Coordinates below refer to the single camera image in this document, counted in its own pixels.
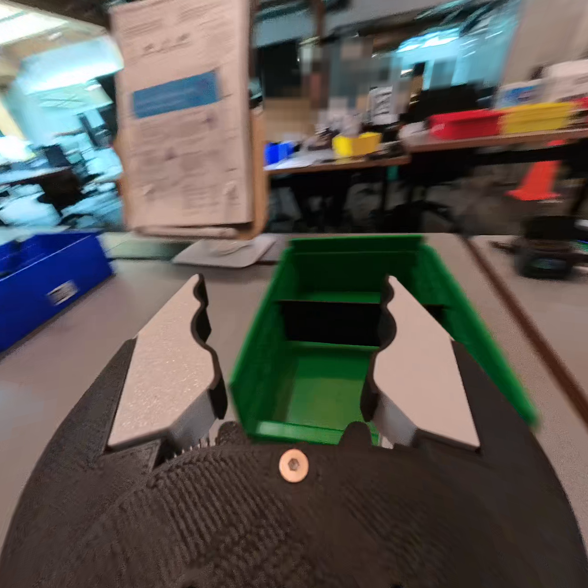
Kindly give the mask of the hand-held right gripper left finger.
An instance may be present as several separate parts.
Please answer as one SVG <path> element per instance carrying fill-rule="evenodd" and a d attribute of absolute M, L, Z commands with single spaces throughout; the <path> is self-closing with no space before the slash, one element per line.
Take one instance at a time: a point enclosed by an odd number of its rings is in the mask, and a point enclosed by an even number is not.
<path fill-rule="evenodd" d="M 208 344 L 205 278 L 193 275 L 138 332 L 107 448 L 161 440 L 183 453 L 209 440 L 224 419 L 228 395 Z"/>

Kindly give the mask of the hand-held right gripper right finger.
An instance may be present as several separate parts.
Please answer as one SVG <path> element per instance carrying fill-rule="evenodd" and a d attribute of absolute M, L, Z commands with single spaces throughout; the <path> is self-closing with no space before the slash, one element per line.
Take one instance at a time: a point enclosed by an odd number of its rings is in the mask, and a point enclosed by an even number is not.
<path fill-rule="evenodd" d="M 360 410 L 385 448 L 421 436 L 451 446 L 481 446 L 454 353 L 454 339 L 395 276 L 385 276 L 377 335 Z"/>

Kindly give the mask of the green plastic bin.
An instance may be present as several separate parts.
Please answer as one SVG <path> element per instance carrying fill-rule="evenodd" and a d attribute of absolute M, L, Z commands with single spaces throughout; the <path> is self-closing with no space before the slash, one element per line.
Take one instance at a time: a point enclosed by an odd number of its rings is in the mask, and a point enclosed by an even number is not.
<path fill-rule="evenodd" d="M 360 397 L 376 349 L 289 341 L 278 301 L 379 304 L 387 275 L 421 305 L 443 305 L 443 328 L 529 426 L 539 422 L 529 395 L 427 237 L 292 239 L 275 256 L 277 267 L 230 381 L 249 436 L 335 445 L 349 423 L 361 420 Z"/>

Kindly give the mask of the blue plastic bin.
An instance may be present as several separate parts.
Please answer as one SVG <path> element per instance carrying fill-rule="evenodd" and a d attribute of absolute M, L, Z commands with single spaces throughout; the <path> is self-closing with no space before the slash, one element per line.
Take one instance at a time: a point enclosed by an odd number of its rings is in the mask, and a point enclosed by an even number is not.
<path fill-rule="evenodd" d="M 1 245 L 1 353 L 114 275 L 97 232 L 37 233 Z"/>

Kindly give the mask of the black bin divider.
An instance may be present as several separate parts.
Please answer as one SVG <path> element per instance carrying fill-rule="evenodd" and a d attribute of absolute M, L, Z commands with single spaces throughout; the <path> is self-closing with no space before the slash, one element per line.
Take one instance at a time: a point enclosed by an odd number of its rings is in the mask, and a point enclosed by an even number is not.
<path fill-rule="evenodd" d="M 380 304 L 282 299 L 278 305 L 289 341 L 385 349 L 398 329 L 417 342 L 426 335 L 454 341 L 438 321 L 444 306 L 423 306 L 410 296 Z"/>

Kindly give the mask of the black electronic device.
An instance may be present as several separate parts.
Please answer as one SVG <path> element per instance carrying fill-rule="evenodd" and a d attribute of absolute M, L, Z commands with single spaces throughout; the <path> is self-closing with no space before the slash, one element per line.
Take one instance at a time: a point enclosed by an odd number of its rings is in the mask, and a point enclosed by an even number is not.
<path fill-rule="evenodd" d="M 520 276 L 566 280 L 577 267 L 587 266 L 587 221 L 567 215 L 533 217 L 513 246 Z"/>

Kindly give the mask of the orange traffic cone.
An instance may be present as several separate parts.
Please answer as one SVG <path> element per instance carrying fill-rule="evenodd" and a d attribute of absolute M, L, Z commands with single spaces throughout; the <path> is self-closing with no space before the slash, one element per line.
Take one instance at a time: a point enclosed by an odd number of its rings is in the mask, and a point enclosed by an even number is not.
<path fill-rule="evenodd" d="M 560 195 L 554 191 L 554 186 L 560 167 L 559 160 L 534 163 L 521 184 L 505 195 L 519 202 L 543 202 L 559 198 Z"/>

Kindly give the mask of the wooden-edged table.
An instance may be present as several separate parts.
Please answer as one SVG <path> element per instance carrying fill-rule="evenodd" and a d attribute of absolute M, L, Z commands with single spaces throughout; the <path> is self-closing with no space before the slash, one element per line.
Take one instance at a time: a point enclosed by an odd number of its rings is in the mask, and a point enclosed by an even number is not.
<path fill-rule="evenodd" d="M 298 157 L 266 166 L 264 172 L 271 188 L 290 188 L 300 213 L 300 218 L 294 221 L 295 227 L 325 233 L 327 228 L 341 229 L 354 175 L 367 175 L 368 179 L 380 183 L 377 211 L 382 214 L 386 210 L 389 187 L 387 170 L 408 165 L 410 161 L 411 155 L 407 152 L 312 162 Z"/>
<path fill-rule="evenodd" d="M 479 166 L 559 160 L 568 167 L 572 178 L 587 181 L 587 127 L 455 140 L 440 139 L 429 130 L 415 128 L 416 124 L 406 125 L 399 133 L 400 143 L 410 155 L 406 171 L 401 173 L 408 193 L 393 210 L 408 232 L 421 230 L 426 212 L 455 224 L 451 209 L 429 201 L 426 192 Z"/>

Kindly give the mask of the small yellow bin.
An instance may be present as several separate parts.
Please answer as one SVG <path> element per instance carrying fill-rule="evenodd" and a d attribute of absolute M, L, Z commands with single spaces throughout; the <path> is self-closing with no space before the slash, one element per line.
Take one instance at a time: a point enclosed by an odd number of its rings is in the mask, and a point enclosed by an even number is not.
<path fill-rule="evenodd" d="M 358 136 L 339 134 L 332 139 L 332 150 L 338 158 L 362 158 L 379 150 L 382 134 L 365 132 Z"/>

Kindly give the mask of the small blue bin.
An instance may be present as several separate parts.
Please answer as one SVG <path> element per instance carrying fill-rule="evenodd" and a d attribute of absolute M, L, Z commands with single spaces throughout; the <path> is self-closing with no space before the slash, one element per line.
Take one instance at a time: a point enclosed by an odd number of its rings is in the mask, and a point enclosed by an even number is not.
<path fill-rule="evenodd" d="M 264 147 L 264 165 L 271 166 L 290 158 L 295 152 L 296 143 L 286 142 L 269 142 Z"/>

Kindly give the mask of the yellow plastic bin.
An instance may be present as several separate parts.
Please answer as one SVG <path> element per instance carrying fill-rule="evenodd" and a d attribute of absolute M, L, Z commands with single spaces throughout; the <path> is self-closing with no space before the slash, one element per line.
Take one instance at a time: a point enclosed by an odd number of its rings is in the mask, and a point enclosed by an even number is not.
<path fill-rule="evenodd" d="M 505 108 L 500 133 L 518 135 L 567 128 L 576 107 L 576 102 L 546 102 Z"/>

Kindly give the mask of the blue white container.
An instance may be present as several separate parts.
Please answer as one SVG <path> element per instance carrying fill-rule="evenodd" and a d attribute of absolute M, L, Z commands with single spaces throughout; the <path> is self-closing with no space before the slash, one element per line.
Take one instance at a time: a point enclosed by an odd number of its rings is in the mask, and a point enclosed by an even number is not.
<path fill-rule="evenodd" d="M 501 110 L 522 105 L 538 104 L 541 102 L 543 86 L 542 80 L 502 85 L 496 92 L 493 108 Z"/>

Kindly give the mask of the white cardboard box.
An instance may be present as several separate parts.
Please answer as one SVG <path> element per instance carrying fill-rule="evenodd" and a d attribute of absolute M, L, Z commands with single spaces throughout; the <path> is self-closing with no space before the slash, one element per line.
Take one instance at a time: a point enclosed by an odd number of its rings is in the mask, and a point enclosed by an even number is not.
<path fill-rule="evenodd" d="M 570 102 L 587 97 L 587 59 L 556 63 L 543 71 L 542 102 Z"/>

